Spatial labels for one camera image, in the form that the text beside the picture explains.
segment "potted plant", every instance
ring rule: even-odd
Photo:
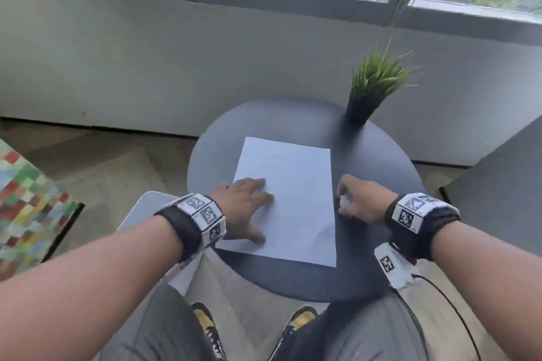
[[[364,125],[384,99],[403,85],[409,72],[416,69],[399,65],[399,60],[411,52],[388,60],[389,47],[390,44],[383,53],[381,50],[372,53],[353,72],[345,116],[356,124]]]

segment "hand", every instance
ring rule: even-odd
[[[248,239],[256,244],[265,243],[266,238],[261,230],[250,226],[250,218],[256,210],[275,201],[275,196],[266,191],[253,195],[265,184],[265,179],[243,179],[231,186],[224,184],[213,190],[211,197],[226,217],[226,238]]]
[[[377,182],[356,179],[350,174],[340,179],[337,195],[343,195],[346,189],[352,194],[352,204],[347,208],[339,208],[339,214],[357,217],[372,224],[383,221],[386,209],[398,197],[397,193]]]

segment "black pot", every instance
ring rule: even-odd
[[[352,123],[357,125],[364,125],[371,114],[376,110],[374,103],[371,103],[364,99],[357,99],[350,93],[348,99],[348,105],[346,106],[345,117]]]

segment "shoe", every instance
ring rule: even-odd
[[[226,354],[224,353],[224,348],[222,348],[222,342],[220,341],[215,321],[213,320],[209,309],[205,307],[203,303],[193,303],[191,307],[202,326],[203,333],[209,339],[211,347],[213,347],[216,359],[226,361]]]
[[[318,311],[314,307],[306,305],[301,307],[299,310],[294,312],[294,314],[288,320],[286,327],[282,330],[282,335],[279,342],[276,344],[275,349],[269,357],[269,361],[273,361],[279,351],[279,348],[282,344],[288,341],[292,337],[295,331],[299,330],[303,325],[310,323],[316,318]]]

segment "colorful rug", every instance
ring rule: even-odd
[[[0,140],[0,281],[48,258],[82,203]]]

